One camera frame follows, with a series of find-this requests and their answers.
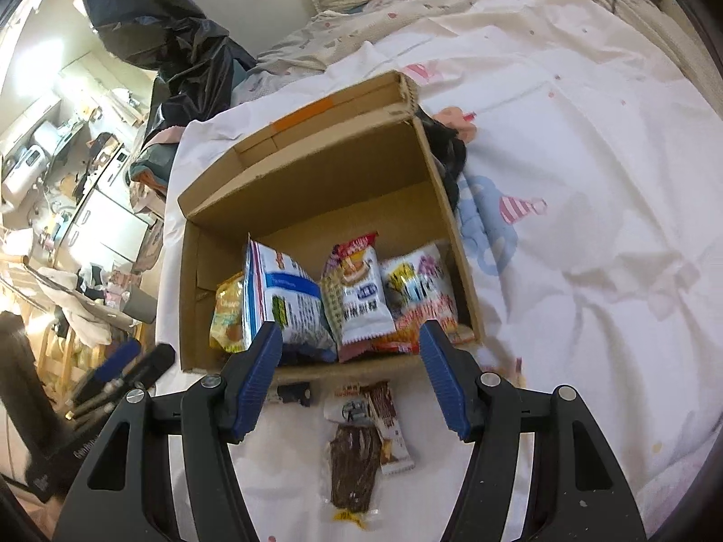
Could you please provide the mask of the floral grey duvet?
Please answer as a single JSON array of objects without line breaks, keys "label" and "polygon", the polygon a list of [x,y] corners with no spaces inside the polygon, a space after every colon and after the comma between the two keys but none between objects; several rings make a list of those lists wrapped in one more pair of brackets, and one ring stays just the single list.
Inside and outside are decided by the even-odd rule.
[{"label": "floral grey duvet", "polygon": [[322,74],[364,44],[374,44],[423,17],[456,14],[477,0],[370,0],[347,12],[324,11],[258,56],[258,63],[232,91],[239,105]]}]

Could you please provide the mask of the grey trash bin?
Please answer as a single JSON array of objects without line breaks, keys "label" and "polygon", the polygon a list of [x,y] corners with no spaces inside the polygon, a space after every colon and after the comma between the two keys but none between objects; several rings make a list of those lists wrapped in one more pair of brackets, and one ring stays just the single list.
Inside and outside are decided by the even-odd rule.
[{"label": "grey trash bin", "polygon": [[135,321],[152,324],[157,316],[157,300],[137,286],[131,286],[122,293],[121,311]]}]

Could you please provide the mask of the brown cardboard box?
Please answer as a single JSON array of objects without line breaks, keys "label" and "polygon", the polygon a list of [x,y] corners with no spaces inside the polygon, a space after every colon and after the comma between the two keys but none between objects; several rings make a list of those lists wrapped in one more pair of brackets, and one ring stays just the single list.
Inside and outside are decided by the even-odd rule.
[{"label": "brown cardboard box", "polygon": [[460,232],[418,110],[418,89],[386,72],[334,92],[236,143],[181,192],[179,359],[185,372],[217,372],[212,349],[217,286],[244,267],[258,240],[321,276],[333,245],[379,233],[377,255],[402,256],[445,241],[460,326],[453,344],[484,336]]}]

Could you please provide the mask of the white kitchen cabinet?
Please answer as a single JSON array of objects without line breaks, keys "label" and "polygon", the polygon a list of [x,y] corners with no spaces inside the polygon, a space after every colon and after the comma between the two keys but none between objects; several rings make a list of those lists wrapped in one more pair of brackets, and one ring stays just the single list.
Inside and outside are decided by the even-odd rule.
[{"label": "white kitchen cabinet", "polygon": [[147,231],[146,221],[95,188],[77,208],[61,247],[79,266],[131,269]]}]

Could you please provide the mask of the yellow biscuit snack bag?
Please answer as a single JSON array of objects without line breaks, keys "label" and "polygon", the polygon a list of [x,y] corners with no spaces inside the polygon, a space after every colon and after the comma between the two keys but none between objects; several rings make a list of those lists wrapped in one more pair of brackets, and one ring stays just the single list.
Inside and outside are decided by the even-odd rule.
[{"label": "yellow biscuit snack bag", "polygon": [[210,347],[235,354],[244,350],[243,325],[244,273],[224,280],[216,290],[215,309],[210,326]]}]

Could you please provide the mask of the white black wrapper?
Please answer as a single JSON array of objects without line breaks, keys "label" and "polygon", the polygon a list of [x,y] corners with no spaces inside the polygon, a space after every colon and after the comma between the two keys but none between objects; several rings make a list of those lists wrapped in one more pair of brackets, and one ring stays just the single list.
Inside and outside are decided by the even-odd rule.
[{"label": "white black wrapper", "polygon": [[311,384],[309,382],[274,385],[266,395],[270,404],[298,404],[310,407],[313,402]]}]

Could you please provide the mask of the dark grey cloth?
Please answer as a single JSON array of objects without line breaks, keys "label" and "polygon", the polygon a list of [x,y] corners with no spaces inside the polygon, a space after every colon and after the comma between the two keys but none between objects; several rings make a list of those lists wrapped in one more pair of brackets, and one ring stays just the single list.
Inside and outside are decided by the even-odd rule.
[{"label": "dark grey cloth", "polygon": [[419,110],[418,117],[422,121],[427,143],[435,158],[450,207],[455,210],[460,200],[457,180],[462,174],[467,159],[466,143],[458,137],[456,129],[444,125],[425,112]]}]

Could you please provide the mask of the orange sausage snack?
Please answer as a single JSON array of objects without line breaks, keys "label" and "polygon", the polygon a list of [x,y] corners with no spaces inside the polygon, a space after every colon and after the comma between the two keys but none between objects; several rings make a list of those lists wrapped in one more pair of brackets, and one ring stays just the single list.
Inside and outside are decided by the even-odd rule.
[{"label": "orange sausage snack", "polygon": [[525,373],[523,373],[522,357],[517,357],[515,361],[515,372],[513,372],[512,383],[517,388],[527,388],[527,379],[525,377]]}]

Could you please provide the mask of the Easy Life chicken snack bag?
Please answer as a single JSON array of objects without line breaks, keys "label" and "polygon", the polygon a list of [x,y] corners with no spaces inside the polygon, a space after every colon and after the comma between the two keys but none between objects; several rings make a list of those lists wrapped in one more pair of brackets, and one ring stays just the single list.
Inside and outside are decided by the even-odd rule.
[{"label": "Easy Life chicken snack bag", "polygon": [[418,354],[420,328],[427,321],[439,323],[453,345],[472,343],[472,329],[460,321],[450,262],[450,242],[445,240],[380,262],[394,331],[371,340],[375,354]]}]

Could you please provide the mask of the white red milk tea sachet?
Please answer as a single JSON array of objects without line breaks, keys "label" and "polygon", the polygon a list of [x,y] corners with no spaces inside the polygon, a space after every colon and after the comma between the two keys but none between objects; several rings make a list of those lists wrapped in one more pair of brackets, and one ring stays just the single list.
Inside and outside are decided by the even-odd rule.
[{"label": "white red milk tea sachet", "polygon": [[372,350],[372,342],[394,333],[375,250],[377,232],[332,248],[320,288],[327,321],[337,343],[339,362]]}]

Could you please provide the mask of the brown chocolate bar wrapper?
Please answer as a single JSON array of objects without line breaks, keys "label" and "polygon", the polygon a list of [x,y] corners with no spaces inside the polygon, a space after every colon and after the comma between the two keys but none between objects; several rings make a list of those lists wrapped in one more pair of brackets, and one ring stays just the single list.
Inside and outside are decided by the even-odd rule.
[{"label": "brown chocolate bar wrapper", "polygon": [[353,383],[334,389],[324,401],[324,417],[344,427],[374,427],[381,443],[382,475],[398,475],[415,466],[387,380]]}]

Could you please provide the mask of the dark brown jerky packet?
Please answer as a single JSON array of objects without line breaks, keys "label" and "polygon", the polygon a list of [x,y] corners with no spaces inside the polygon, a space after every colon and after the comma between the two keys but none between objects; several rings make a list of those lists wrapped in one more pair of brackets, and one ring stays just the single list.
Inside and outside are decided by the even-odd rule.
[{"label": "dark brown jerky packet", "polygon": [[326,520],[369,531],[375,520],[381,440],[372,426],[337,425],[326,444],[321,499]]}]

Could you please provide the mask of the white printed bed sheet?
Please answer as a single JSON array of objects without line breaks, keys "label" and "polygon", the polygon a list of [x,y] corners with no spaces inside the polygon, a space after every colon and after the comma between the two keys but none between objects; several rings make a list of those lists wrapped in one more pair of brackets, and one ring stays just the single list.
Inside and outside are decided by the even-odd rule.
[{"label": "white printed bed sheet", "polygon": [[722,429],[722,120],[614,7],[477,0],[190,124],[158,335],[179,346],[181,192],[272,122],[391,71],[417,86],[417,117],[466,143],[452,212],[482,318],[474,352],[511,377],[522,357],[533,389],[575,387],[657,531]]}]

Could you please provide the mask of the black plastic garbage bag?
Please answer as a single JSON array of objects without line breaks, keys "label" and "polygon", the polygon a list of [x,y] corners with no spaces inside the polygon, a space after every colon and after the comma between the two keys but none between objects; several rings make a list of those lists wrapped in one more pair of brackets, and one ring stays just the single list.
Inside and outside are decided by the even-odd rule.
[{"label": "black plastic garbage bag", "polygon": [[105,50],[155,73],[146,137],[230,107],[256,60],[192,0],[82,0]]}]

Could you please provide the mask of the blue white snack bag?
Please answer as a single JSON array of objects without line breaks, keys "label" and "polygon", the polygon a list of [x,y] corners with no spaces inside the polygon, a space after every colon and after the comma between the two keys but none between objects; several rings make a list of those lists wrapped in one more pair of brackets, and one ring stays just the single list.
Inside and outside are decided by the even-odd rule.
[{"label": "blue white snack bag", "polygon": [[246,244],[241,331],[249,347],[265,322],[279,326],[282,364],[332,364],[337,346],[320,286],[291,256],[250,238]]}]

